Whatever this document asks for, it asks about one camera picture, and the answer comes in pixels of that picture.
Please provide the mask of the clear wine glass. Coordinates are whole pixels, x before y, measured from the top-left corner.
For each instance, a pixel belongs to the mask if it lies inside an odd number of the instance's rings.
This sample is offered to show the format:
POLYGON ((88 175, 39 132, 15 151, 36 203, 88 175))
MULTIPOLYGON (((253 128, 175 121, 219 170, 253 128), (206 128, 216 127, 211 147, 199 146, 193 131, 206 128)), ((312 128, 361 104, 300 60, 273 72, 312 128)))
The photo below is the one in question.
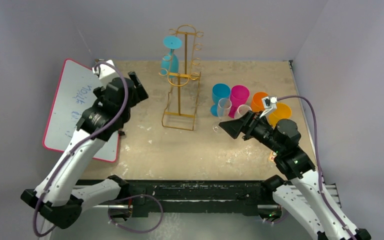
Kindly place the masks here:
POLYGON ((238 108, 236 109, 236 111, 234 112, 234 119, 239 119, 241 118, 242 116, 244 116, 248 111, 251 111, 251 107, 249 105, 246 105, 246 104, 241 104, 240 106, 238 106, 238 108))
POLYGON ((222 133, 223 129, 219 126, 221 122, 225 122, 229 119, 229 113, 232 107, 232 102, 229 98, 221 98, 216 104, 216 113, 218 120, 212 125, 213 130, 216 133, 222 133))

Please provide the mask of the orange plastic wine glass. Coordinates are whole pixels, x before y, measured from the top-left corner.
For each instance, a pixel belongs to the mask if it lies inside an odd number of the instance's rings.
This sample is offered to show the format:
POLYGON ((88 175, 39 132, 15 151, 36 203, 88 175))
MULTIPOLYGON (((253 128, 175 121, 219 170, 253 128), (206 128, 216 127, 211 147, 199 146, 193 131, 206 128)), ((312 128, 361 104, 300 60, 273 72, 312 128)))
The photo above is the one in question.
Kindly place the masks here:
POLYGON ((269 95, 266 92, 256 92, 251 101, 251 110, 253 112, 260 112, 265 110, 265 105, 263 103, 263 98, 268 97, 269 95))

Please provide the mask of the clear wine glass front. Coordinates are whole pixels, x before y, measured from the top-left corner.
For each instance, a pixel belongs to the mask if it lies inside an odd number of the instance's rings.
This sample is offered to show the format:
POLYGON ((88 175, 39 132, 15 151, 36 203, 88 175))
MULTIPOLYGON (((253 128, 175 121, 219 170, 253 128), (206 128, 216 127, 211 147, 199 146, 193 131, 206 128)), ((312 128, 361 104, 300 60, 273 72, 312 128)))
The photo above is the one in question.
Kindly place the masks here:
POLYGON ((232 107, 232 102, 229 98, 221 98, 216 104, 216 113, 218 120, 212 125, 213 130, 216 133, 222 133, 223 129, 219 126, 221 122, 225 122, 229 119, 229 113, 232 107))

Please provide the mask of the yellow plastic wine glass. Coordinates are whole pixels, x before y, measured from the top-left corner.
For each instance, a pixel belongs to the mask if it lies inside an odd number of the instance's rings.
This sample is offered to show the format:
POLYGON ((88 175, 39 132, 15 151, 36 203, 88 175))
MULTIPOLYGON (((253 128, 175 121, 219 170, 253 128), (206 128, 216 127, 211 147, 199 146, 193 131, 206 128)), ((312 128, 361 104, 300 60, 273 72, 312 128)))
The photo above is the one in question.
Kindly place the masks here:
POLYGON ((276 110, 268 115, 267 120, 272 127, 275 127, 280 120, 289 119, 291 115, 291 108, 287 104, 278 102, 276 104, 276 110))

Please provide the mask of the magenta plastic wine glass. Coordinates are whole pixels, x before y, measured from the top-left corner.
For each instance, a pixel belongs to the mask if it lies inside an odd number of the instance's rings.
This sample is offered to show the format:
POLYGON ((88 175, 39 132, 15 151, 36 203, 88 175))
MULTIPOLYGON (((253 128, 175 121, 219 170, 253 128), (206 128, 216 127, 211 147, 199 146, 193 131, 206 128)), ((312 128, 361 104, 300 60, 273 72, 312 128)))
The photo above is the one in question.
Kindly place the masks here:
POLYGON ((244 105, 250 96, 250 90, 244 85, 235 85, 230 91, 231 108, 228 114, 229 117, 234 118, 235 112, 240 105, 244 105))

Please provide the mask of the blue wine glass row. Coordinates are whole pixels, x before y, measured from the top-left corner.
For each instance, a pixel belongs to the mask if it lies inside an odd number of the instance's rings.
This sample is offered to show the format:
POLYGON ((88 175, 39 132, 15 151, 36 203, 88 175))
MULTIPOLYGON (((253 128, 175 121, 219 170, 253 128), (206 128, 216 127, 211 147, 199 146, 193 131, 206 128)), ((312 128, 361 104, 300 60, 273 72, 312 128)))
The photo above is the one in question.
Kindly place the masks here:
POLYGON ((224 83, 217 83, 212 87, 212 101, 214 105, 210 108, 210 112, 214 117, 217 117, 218 103, 220 99, 229 99, 231 95, 231 88, 224 83))
POLYGON ((174 76, 169 75, 169 73, 179 73, 179 60, 174 51, 181 48, 183 42, 177 36, 168 35, 163 39, 163 45, 169 49, 169 52, 162 57, 161 69, 159 73, 162 76, 174 78, 174 76))

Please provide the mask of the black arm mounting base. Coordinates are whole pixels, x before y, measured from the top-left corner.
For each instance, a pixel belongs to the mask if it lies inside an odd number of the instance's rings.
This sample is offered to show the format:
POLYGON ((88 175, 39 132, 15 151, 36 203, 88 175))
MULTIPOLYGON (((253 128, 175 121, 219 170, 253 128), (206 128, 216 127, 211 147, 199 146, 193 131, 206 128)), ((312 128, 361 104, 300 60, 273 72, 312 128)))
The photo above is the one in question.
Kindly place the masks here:
POLYGON ((285 210, 272 193, 284 183, 279 176, 265 180, 145 180, 128 179, 128 189, 99 207, 131 209, 134 218, 150 213, 241 214, 276 222, 285 210))

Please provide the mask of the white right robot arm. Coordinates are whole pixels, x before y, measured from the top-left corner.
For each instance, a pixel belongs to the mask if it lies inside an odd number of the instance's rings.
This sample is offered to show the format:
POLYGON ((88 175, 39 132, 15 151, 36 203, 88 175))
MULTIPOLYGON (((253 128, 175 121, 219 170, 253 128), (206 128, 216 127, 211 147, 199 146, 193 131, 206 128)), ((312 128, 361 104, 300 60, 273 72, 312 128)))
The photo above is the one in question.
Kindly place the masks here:
POLYGON ((268 204, 276 202, 291 214, 314 240, 370 240, 370 233, 357 227, 341 210, 320 179, 309 156, 299 147, 297 124, 281 119, 272 127, 262 112, 248 111, 238 119, 222 121, 219 127, 230 137, 256 139, 276 153, 279 171, 304 199, 297 197, 278 175, 263 182, 260 196, 268 204))

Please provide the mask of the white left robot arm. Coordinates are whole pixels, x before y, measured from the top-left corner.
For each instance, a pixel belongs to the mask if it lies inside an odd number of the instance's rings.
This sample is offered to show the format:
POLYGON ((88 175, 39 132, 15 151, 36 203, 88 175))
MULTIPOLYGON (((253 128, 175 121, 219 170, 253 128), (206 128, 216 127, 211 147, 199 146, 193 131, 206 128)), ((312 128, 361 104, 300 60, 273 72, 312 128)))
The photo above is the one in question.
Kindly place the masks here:
POLYGON ((122 205, 129 199, 128 183, 116 175, 84 188, 74 187, 95 154, 130 120, 131 108, 146 100, 148 93, 134 71, 93 93, 97 99, 82 113, 57 164, 36 188, 20 196, 35 209, 35 218, 41 215, 60 229, 73 225, 94 206, 107 201, 122 205))

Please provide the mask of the orange patterned card box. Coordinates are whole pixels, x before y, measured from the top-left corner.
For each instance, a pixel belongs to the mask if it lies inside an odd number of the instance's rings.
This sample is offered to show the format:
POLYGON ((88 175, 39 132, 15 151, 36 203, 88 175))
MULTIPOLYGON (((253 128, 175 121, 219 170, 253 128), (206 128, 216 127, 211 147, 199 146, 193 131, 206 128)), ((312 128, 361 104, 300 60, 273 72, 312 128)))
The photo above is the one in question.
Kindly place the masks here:
POLYGON ((272 152, 269 154, 268 161, 273 163, 274 160, 275 160, 275 158, 276 158, 276 156, 277 156, 277 153, 274 152, 274 151, 272 151, 272 152))

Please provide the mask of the pink framed whiteboard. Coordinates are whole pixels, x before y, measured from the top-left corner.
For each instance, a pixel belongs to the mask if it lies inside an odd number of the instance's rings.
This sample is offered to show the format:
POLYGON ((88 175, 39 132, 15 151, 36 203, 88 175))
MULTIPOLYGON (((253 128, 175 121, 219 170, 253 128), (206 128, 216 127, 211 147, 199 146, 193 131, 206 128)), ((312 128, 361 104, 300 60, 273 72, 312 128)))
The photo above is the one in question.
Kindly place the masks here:
POLYGON ((90 68, 69 58, 64 61, 42 140, 46 149, 65 151, 82 113, 97 99, 93 90, 100 86, 90 68))

